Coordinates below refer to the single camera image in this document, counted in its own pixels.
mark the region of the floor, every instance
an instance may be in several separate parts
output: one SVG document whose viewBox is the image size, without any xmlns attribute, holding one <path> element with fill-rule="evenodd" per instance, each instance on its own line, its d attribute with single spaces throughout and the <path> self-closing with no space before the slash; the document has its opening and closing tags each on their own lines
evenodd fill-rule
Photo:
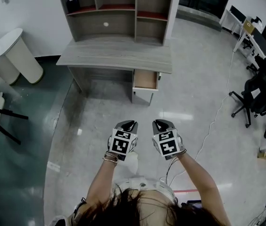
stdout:
<svg viewBox="0 0 266 226">
<path fill-rule="evenodd" d="M 13 85 L 0 78 L 4 108 L 27 115 L 22 120 L 2 115 L 0 125 L 22 141 L 0 133 L 0 226 L 44 225 L 43 190 L 46 164 L 58 117 L 73 81 L 56 61 L 41 61 L 42 80 L 31 85 L 23 76 Z"/>
<path fill-rule="evenodd" d="M 141 175 L 164 177 L 169 165 L 155 151 L 151 141 L 154 119 L 171 120 L 188 153 L 195 157 L 227 95 L 236 42 L 228 32 L 176 19 L 171 39 L 173 73 L 163 74 L 159 92 L 150 107 L 131 104 L 126 96 L 129 84 L 94 81 L 87 100 L 73 90 L 69 103 L 62 109 L 51 145 L 44 192 L 45 224 L 48 225 L 54 215 L 68 216 L 87 195 L 102 163 L 107 139 L 120 121 L 139 123 L 135 151 L 139 155 Z M 245 67 L 245 58 L 237 52 L 230 70 L 230 90 L 243 91 L 245 81 L 252 76 Z M 231 117 L 239 106 L 232 97 L 224 100 L 197 158 L 218 185 L 233 226 L 247 225 L 266 204 L 266 161 L 257 159 L 258 148 L 266 144 L 263 138 L 266 117 L 254 119 L 252 116 L 252 125 L 246 129 L 245 113 Z M 175 163 L 169 179 L 182 171 L 182 166 Z M 178 176 L 171 187 L 195 189 L 186 173 Z M 178 195 L 183 200 L 199 198 L 198 193 Z"/>
</svg>

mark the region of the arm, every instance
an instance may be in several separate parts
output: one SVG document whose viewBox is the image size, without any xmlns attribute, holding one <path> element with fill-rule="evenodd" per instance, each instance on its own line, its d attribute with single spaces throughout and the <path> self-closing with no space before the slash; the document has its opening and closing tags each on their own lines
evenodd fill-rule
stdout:
<svg viewBox="0 0 266 226">
<path fill-rule="evenodd" d="M 178 159 L 198 189 L 202 206 L 210 211 L 221 223 L 230 226 L 220 193 L 209 173 L 187 153 L 178 155 Z"/>
<path fill-rule="evenodd" d="M 114 163 L 103 161 L 88 190 L 86 198 L 88 204 L 94 205 L 98 202 L 105 203 L 109 199 L 114 168 Z"/>
<path fill-rule="evenodd" d="M 117 155 L 114 153 L 108 154 L 117 157 Z M 103 161 L 98 173 L 96 174 L 94 180 L 92 181 L 89 187 L 86 197 L 86 203 L 78 208 L 76 215 L 72 214 L 68 217 L 69 224 L 71 221 L 73 222 L 70 225 L 76 225 L 83 213 L 87 211 L 90 207 L 96 205 L 99 202 L 105 203 L 109 199 L 114 168 L 115 164 L 113 162 L 105 160 Z"/>
</svg>

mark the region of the white cable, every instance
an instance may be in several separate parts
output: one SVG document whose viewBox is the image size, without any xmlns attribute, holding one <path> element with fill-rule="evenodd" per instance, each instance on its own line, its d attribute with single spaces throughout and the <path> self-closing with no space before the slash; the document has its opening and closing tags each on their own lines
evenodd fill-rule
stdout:
<svg viewBox="0 0 266 226">
<path fill-rule="evenodd" d="M 238 42 L 239 42 L 239 40 L 240 40 L 240 38 L 241 38 L 242 30 L 243 30 L 243 27 L 241 27 L 241 29 L 240 29 L 240 35 L 239 35 Z M 230 79 L 230 77 L 231 77 L 231 67 L 232 67 L 232 65 L 233 65 L 233 55 L 232 55 L 232 59 L 231 59 L 231 66 L 229 67 L 229 70 L 228 70 L 228 80 L 227 80 L 227 84 L 226 84 L 226 88 L 227 88 L 227 96 L 225 96 L 225 97 L 222 99 L 222 101 L 221 101 L 221 106 L 220 106 L 220 108 L 217 110 L 217 113 L 216 113 L 216 116 L 215 116 L 215 118 L 214 118 L 214 121 L 209 125 L 208 134 L 204 137 L 204 140 L 203 140 L 202 146 L 201 146 L 200 150 L 197 152 L 197 155 L 196 155 L 196 157 L 195 157 L 195 161 L 197 160 L 199 153 L 200 153 L 200 152 L 202 151 L 202 149 L 203 149 L 203 146 L 204 146 L 204 143 L 205 143 L 206 138 L 207 138 L 207 137 L 209 136 L 209 134 L 210 134 L 210 128 L 211 128 L 211 126 L 216 122 L 216 119 L 217 119 L 218 113 L 219 113 L 219 111 L 220 111 L 221 108 L 222 108 L 223 101 L 224 101 L 226 98 L 229 97 L 229 95 L 228 95 L 228 94 L 229 94 L 228 85 L 229 85 L 229 79 Z M 172 179 L 172 181 L 171 181 L 171 183 L 170 183 L 169 186 L 171 186 L 171 184 L 173 183 L 173 181 L 175 180 L 176 177 L 182 175 L 182 174 L 185 173 L 185 172 L 186 172 L 186 171 L 183 171 L 183 172 L 180 172 L 180 173 L 176 174 L 176 175 L 173 177 L 173 179 Z"/>
<path fill-rule="evenodd" d="M 170 161 L 170 164 L 169 164 L 169 166 L 167 167 L 168 169 L 170 168 L 172 162 L 174 162 L 175 160 L 176 160 L 176 158 L 173 158 L 173 160 Z M 163 178 L 166 179 L 166 176 L 165 176 L 165 177 L 161 177 L 159 180 L 162 181 L 163 183 L 165 183 L 165 184 L 168 185 L 167 181 L 166 181 L 166 180 L 164 181 Z"/>
</svg>

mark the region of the desk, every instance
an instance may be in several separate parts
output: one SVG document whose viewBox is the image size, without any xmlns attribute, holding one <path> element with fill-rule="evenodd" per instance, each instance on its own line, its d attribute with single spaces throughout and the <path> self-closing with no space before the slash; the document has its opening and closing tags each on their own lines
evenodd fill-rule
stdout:
<svg viewBox="0 0 266 226">
<path fill-rule="evenodd" d="M 37 83 L 43 69 L 21 39 L 23 29 L 16 28 L 0 39 L 0 77 L 8 84 L 16 82 L 20 73 L 32 84 Z"/>
<path fill-rule="evenodd" d="M 232 27 L 232 33 L 234 33 L 234 31 L 236 30 L 237 26 L 239 25 L 240 27 L 243 26 L 243 23 L 234 15 L 232 14 L 229 10 L 225 10 L 225 16 L 223 17 L 222 19 L 222 22 L 220 23 L 221 26 L 223 24 L 223 22 L 227 19 L 227 17 L 230 16 L 233 20 L 234 20 L 234 23 L 233 23 L 233 27 Z"/>
<path fill-rule="evenodd" d="M 243 28 L 243 31 L 244 33 L 239 39 L 233 51 L 236 52 L 237 49 L 242 44 L 243 40 L 248 36 L 249 40 L 253 44 L 255 50 L 260 55 L 260 57 L 266 58 L 266 40 L 264 39 L 262 34 L 256 28 L 254 29 L 252 34 L 248 33 L 244 28 Z"/>
<path fill-rule="evenodd" d="M 72 40 L 57 65 L 69 68 L 86 95 L 91 79 L 131 82 L 133 103 L 135 96 L 145 100 L 158 91 L 158 73 L 172 73 L 169 46 L 136 43 L 128 36 L 90 36 L 78 42 Z"/>
<path fill-rule="evenodd" d="M 226 14 L 221 22 L 221 25 L 223 24 L 223 22 L 225 21 L 225 19 L 230 16 L 231 18 L 233 18 L 234 20 L 234 25 L 232 28 L 232 34 L 234 33 L 234 30 L 236 29 L 236 27 L 239 25 L 240 27 L 243 27 L 243 23 L 236 18 L 235 15 L 233 15 L 229 10 L 226 10 Z M 255 28 L 252 35 L 249 34 L 244 28 L 243 28 L 243 35 L 242 37 L 239 39 L 238 43 L 236 44 L 235 48 L 233 49 L 234 52 L 237 51 L 237 49 L 240 47 L 240 45 L 242 44 L 243 40 L 246 37 L 249 37 L 249 40 L 251 41 L 251 43 L 254 45 L 254 48 L 256 49 L 256 51 L 259 53 L 259 55 L 262 58 L 266 57 L 266 40 L 265 38 L 262 36 L 262 34 Z"/>
</svg>

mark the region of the small box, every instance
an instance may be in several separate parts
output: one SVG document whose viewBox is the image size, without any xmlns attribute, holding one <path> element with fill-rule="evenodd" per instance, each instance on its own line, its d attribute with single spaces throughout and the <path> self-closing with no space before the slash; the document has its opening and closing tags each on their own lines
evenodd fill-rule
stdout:
<svg viewBox="0 0 266 226">
<path fill-rule="evenodd" d="M 248 20 L 245 20 L 244 24 L 243 24 L 243 28 L 249 33 L 252 34 L 252 32 L 254 31 L 255 27 L 252 25 L 252 23 Z"/>
</svg>

